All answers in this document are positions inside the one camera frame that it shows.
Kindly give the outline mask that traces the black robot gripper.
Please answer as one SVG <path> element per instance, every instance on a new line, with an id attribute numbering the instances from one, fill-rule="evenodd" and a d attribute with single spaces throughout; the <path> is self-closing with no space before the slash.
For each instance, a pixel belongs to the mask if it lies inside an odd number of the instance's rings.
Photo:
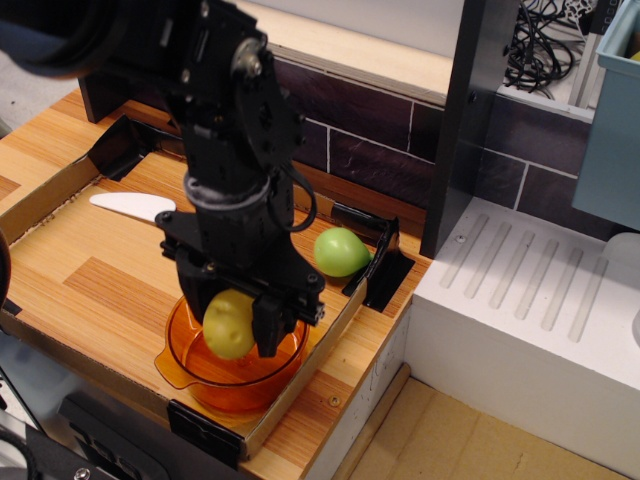
<path id="1" fill-rule="evenodd" d="M 163 212 L 155 224 L 165 233 L 163 255 L 174 260 L 184 298 L 202 324 L 214 297 L 234 288 L 257 297 L 252 331 L 261 358 L 273 358 L 297 320 L 316 325 L 324 315 L 325 281 L 293 246 L 291 235 L 313 223 L 293 223 L 293 195 L 229 211 Z"/>

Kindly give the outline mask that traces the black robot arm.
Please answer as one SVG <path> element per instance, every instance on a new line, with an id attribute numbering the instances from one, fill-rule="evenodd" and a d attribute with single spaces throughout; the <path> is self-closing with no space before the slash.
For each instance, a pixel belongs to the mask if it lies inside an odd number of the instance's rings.
<path id="1" fill-rule="evenodd" d="M 296 251 L 293 167 L 304 117 L 288 104 L 266 36 L 226 1 L 5 1 L 1 48 L 41 76 L 102 73 L 155 89 L 180 132 L 190 213 L 164 212 L 163 253 L 197 319 L 234 288 L 252 298 L 258 352 L 316 325 L 324 281 Z"/>

